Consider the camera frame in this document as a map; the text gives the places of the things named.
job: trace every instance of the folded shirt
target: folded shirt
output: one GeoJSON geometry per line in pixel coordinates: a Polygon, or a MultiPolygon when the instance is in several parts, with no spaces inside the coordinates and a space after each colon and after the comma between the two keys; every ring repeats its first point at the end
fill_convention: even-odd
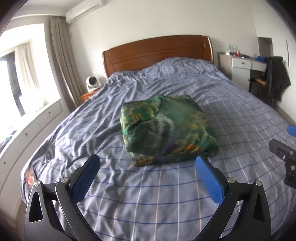
{"type": "Polygon", "coordinates": [[[124,103],[120,123],[135,166],[212,156],[218,149],[213,128],[188,95],[124,103]]]}

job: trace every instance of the blue rubber pad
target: blue rubber pad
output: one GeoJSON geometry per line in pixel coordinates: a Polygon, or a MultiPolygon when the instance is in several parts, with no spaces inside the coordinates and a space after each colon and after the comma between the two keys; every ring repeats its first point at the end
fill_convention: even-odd
{"type": "Polygon", "coordinates": [[[95,155],[84,170],[83,174],[76,180],[74,186],[72,187],[72,203],[76,205],[78,202],[81,202],[84,199],[100,169],[100,166],[101,160],[98,155],[95,155]]]}
{"type": "Polygon", "coordinates": [[[195,169],[213,201],[221,205],[225,198],[224,187],[201,156],[198,156],[195,160],[195,169]]]}
{"type": "Polygon", "coordinates": [[[296,137],[296,126],[289,125],[288,126],[288,133],[289,133],[289,135],[296,137]]]}

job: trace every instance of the wooden nightstand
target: wooden nightstand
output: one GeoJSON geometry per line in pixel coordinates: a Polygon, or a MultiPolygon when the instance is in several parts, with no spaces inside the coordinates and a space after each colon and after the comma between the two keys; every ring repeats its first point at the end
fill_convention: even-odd
{"type": "Polygon", "coordinates": [[[81,96],[81,100],[82,103],[84,103],[85,101],[87,101],[90,97],[92,97],[96,92],[98,92],[101,88],[98,88],[92,92],[86,93],[84,95],[81,96]]]}

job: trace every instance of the headboard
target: headboard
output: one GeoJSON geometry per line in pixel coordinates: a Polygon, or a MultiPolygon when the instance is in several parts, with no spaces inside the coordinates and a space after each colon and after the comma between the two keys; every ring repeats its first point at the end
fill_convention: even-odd
{"type": "Polygon", "coordinates": [[[171,57],[188,57],[213,62],[210,38],[202,35],[174,35],[120,45],[103,52],[107,77],[123,70],[139,70],[171,57]]]}

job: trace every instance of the silver screw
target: silver screw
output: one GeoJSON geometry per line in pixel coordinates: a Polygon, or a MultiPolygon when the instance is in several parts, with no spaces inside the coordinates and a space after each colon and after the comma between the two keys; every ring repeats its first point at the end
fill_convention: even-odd
{"type": "Polygon", "coordinates": [[[227,181],[228,181],[229,183],[234,183],[234,182],[235,182],[235,179],[234,179],[233,177],[228,177],[228,178],[227,178],[227,181]]]}
{"type": "Polygon", "coordinates": [[[62,179],[61,179],[61,182],[62,183],[66,183],[66,182],[68,182],[69,181],[69,178],[68,177],[63,177],[62,179]]]}
{"type": "Polygon", "coordinates": [[[262,182],[260,182],[259,180],[256,180],[256,181],[255,181],[255,184],[256,184],[257,186],[261,186],[261,185],[262,185],[262,182]]]}
{"type": "Polygon", "coordinates": [[[40,182],[39,180],[37,180],[37,181],[34,182],[34,185],[35,185],[35,186],[39,186],[40,183],[41,183],[41,182],[40,182]]]}

